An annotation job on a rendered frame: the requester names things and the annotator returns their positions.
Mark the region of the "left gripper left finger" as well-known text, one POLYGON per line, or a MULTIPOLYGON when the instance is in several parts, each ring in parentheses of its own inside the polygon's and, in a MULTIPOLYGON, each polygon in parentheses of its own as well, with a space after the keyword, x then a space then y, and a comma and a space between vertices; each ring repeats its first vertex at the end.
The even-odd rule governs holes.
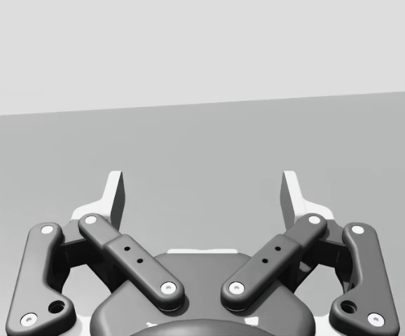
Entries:
POLYGON ((160 312, 185 303, 184 285, 131 236, 119 231, 125 206, 121 171, 111 171, 101 198, 76 208, 68 224, 39 223, 25 242, 8 335, 63 335, 77 321, 62 289, 70 270, 88 265, 110 291, 129 281, 160 312))

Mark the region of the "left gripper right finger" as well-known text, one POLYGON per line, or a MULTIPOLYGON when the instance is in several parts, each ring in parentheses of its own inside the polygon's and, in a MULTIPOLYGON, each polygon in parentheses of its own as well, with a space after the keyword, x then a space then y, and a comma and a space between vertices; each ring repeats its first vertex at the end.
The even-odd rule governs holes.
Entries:
POLYGON ((336 332, 398 335, 399 318, 376 230, 366 223, 341 227, 329 208, 304 198, 294 171, 282 174, 280 206, 285 232, 225 280, 222 305, 242 312, 276 281, 294 291, 324 265, 334 269, 343 289, 329 311, 336 332))

